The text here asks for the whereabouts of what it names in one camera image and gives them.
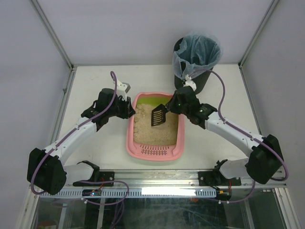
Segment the pink litter box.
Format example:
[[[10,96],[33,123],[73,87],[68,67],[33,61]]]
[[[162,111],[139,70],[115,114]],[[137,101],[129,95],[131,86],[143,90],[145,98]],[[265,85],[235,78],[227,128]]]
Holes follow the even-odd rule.
[[[138,104],[149,104],[153,107],[166,104],[172,95],[164,92],[141,92],[132,102],[133,108]],[[184,150],[184,117],[178,116],[177,141],[174,145],[153,146],[136,143],[133,139],[134,118],[128,122],[126,135],[126,149],[130,156],[149,161],[171,161],[178,159]]]

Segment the black litter scoop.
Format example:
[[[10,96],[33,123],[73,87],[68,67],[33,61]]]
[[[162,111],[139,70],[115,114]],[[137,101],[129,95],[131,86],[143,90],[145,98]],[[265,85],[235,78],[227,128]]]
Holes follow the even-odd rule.
[[[151,112],[151,126],[162,125],[166,122],[166,113],[168,109],[165,105],[160,104]]]

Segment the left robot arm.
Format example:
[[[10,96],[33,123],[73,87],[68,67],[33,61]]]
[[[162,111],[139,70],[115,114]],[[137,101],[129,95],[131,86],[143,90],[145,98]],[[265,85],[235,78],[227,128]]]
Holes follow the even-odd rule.
[[[83,111],[78,122],[65,136],[43,150],[35,148],[30,152],[27,180],[31,189],[39,187],[43,192],[55,195],[67,184],[98,182],[99,166],[89,161],[67,166],[67,159],[85,140],[107,124],[111,117],[129,119],[134,114],[126,89],[102,89],[98,99]]]

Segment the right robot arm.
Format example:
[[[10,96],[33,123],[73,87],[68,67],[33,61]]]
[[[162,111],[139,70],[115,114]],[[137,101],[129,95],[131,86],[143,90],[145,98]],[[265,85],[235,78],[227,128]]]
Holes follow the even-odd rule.
[[[275,136],[252,134],[226,121],[215,107],[200,103],[189,86],[176,90],[165,107],[172,113],[185,115],[192,124],[221,136],[246,155],[244,159],[217,162],[215,169],[226,179],[245,175],[260,184],[275,179],[273,176],[284,161]]]

